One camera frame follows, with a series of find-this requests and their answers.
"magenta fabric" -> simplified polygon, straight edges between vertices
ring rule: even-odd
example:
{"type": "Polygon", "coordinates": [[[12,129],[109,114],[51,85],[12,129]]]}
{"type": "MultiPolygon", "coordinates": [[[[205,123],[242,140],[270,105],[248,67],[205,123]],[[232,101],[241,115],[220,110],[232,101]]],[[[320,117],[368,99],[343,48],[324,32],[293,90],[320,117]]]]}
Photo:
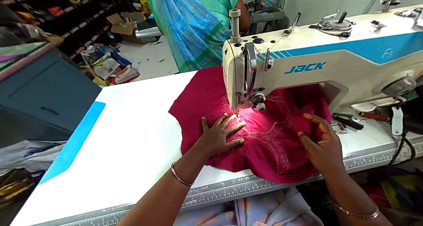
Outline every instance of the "magenta fabric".
{"type": "MultiPolygon", "coordinates": [[[[298,132],[306,132],[314,141],[321,140],[318,126],[304,119],[303,113],[331,120],[320,86],[277,89],[264,103],[266,110],[261,113],[252,108],[241,110],[241,121],[246,121],[246,126],[227,137],[227,142],[243,137],[244,145],[209,159],[207,164],[233,172],[251,169],[256,176],[278,183],[299,182],[314,175],[316,169],[299,141],[298,132]]],[[[222,114],[233,113],[228,104],[222,67],[198,70],[169,113],[181,126],[181,152],[185,154],[203,134],[203,116],[212,126],[222,114]]],[[[237,123],[235,118],[230,126],[237,123]]]]}

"dark teal cabinet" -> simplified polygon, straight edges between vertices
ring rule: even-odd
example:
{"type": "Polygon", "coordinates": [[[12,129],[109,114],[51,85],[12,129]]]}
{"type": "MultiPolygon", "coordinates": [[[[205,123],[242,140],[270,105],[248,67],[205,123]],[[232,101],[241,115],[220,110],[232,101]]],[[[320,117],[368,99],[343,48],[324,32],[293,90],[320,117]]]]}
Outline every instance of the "dark teal cabinet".
{"type": "Polygon", "coordinates": [[[71,133],[100,91],[56,50],[50,50],[0,82],[0,108],[71,133]]]}

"bracelet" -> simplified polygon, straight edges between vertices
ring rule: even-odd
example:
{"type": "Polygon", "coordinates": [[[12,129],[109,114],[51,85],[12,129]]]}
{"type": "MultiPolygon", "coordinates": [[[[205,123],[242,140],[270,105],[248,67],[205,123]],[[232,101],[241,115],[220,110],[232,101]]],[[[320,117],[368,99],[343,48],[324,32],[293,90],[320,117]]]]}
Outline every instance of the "bracelet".
{"type": "Polygon", "coordinates": [[[194,182],[193,183],[191,183],[191,184],[188,184],[188,183],[186,183],[186,182],[184,182],[183,180],[181,180],[181,178],[179,178],[178,177],[178,175],[175,173],[175,169],[173,168],[173,165],[175,165],[175,163],[176,162],[173,162],[172,164],[171,164],[171,171],[172,171],[172,174],[173,174],[173,176],[181,183],[181,184],[183,184],[183,185],[186,185],[186,186],[192,186],[193,184],[194,184],[194,182]]]}
{"type": "Polygon", "coordinates": [[[339,204],[337,204],[335,201],[333,201],[333,203],[334,203],[336,206],[338,206],[338,208],[339,208],[342,212],[344,212],[345,214],[350,215],[350,216],[352,216],[352,217],[360,218],[360,219],[363,219],[363,220],[370,220],[370,219],[375,219],[375,218],[379,217],[379,209],[378,209],[378,207],[377,207],[377,206],[376,206],[376,211],[375,211],[374,213],[370,214],[370,215],[357,215],[357,214],[355,214],[355,213],[351,213],[351,212],[347,211],[346,209],[342,208],[342,207],[341,207],[341,206],[339,206],[339,204]]]}

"jack logo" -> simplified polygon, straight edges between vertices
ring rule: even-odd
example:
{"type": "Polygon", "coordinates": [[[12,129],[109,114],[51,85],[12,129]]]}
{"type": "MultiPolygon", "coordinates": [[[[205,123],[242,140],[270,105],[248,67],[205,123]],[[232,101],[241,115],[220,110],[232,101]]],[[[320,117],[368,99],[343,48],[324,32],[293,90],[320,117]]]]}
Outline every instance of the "jack logo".
{"type": "Polygon", "coordinates": [[[313,70],[317,70],[317,69],[323,69],[323,65],[325,65],[327,62],[324,63],[312,63],[309,65],[298,65],[298,66],[293,66],[291,68],[291,70],[289,72],[284,72],[284,74],[289,74],[289,73],[293,73],[293,72],[302,72],[302,71],[313,71],[313,70]]]}

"sewing machine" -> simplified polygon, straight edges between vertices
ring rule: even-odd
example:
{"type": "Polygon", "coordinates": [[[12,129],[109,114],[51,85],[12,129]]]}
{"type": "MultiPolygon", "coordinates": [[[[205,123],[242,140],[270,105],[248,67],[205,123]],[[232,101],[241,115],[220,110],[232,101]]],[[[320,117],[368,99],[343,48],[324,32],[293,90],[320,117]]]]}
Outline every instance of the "sewing machine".
{"type": "MultiPolygon", "coordinates": [[[[395,14],[420,7],[349,18],[338,10],[317,24],[296,27],[298,13],[289,29],[242,38],[233,30],[223,46],[230,108],[264,111],[264,100],[274,89],[314,83],[321,84],[331,111],[378,99],[392,104],[423,82],[418,79],[423,30],[415,18],[395,14]]],[[[230,12],[233,23],[237,15],[230,12]]]]}

